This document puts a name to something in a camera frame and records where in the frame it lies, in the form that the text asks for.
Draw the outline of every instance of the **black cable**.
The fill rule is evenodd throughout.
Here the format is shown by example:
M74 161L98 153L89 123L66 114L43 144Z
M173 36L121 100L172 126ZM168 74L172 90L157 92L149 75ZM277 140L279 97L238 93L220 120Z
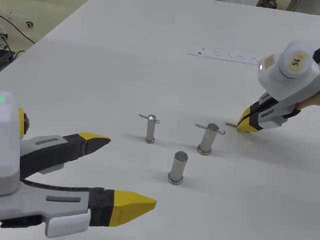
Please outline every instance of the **black cable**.
M12 55L12 60L15 60L15 56L14 56L14 54L12 53L11 48L9 47L9 45L8 45L5 37L1 37L1 38L2 38L2 40L4 41L5 45L7 46L7 48L9 49L9 51L10 51L10 53L11 53L11 55Z
M18 51L18 52L15 54L15 56L14 56L14 60L16 60L16 59L17 59L18 54L20 54L20 53L24 53L24 52L25 52L25 50L20 50L20 51Z
M6 50L8 47L4 44L0 44L0 48L2 48L3 50Z
M22 36L24 36L30 42L32 42L33 44L36 44L34 41L32 41L30 38L28 38L22 31L20 31L19 28L17 28L11 21L9 21L8 19L6 19L5 17L3 17L1 15L0 15L0 18L2 18L3 20L7 21L8 23L10 23Z

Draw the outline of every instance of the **number label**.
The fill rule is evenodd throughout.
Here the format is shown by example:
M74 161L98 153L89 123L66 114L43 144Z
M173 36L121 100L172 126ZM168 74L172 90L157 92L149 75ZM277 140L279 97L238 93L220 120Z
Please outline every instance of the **number label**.
M295 73L299 73L305 65L307 58L308 54L304 51L294 52L289 62L288 69Z

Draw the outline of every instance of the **pin head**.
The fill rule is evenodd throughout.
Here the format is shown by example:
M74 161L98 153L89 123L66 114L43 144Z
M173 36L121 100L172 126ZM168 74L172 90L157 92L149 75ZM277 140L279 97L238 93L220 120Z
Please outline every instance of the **pin head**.
M155 121L156 120L156 116L155 115L149 115L148 119L151 121Z

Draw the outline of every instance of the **human hand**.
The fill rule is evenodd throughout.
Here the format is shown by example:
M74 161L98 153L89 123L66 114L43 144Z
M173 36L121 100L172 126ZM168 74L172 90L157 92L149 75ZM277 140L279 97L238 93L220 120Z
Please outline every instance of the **human hand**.
M297 110L301 110L312 105L320 106L320 92L302 102L299 102L296 105L296 108Z

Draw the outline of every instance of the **power strip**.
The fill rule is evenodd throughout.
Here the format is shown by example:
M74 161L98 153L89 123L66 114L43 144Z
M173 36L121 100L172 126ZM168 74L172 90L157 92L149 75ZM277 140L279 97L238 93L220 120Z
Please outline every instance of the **power strip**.
M259 59L255 56L249 56L239 53L231 53L228 51L220 50L208 50L205 48L200 48L195 51L189 51L188 55L210 58L210 59L219 59L230 62L237 62L250 65L258 65Z

